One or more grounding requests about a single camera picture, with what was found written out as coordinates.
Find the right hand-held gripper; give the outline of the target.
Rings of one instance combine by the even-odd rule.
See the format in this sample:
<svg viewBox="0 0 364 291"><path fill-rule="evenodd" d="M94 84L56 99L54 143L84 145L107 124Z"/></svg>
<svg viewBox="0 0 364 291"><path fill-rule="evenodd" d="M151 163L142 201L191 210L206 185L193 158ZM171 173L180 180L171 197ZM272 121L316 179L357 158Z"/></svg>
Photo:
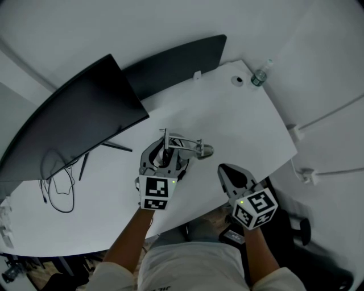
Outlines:
<svg viewBox="0 0 364 291"><path fill-rule="evenodd" d="M269 188L256 182L248 170L233 164L220 164L218 177L233 207L233 218L246 229L253 230L272 220L278 203Z"/></svg>

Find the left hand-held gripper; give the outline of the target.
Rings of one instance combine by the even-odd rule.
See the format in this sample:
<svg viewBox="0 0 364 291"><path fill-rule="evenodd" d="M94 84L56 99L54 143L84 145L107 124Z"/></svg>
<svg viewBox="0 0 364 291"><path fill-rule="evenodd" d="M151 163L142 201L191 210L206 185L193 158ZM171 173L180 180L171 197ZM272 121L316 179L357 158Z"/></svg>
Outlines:
<svg viewBox="0 0 364 291"><path fill-rule="evenodd" d="M140 208L144 210L166 210L175 191L177 182L188 160L180 157L180 147L169 148L170 160L167 165L157 167L154 160L164 146L159 139L148 146L140 158L138 190Z"/></svg>

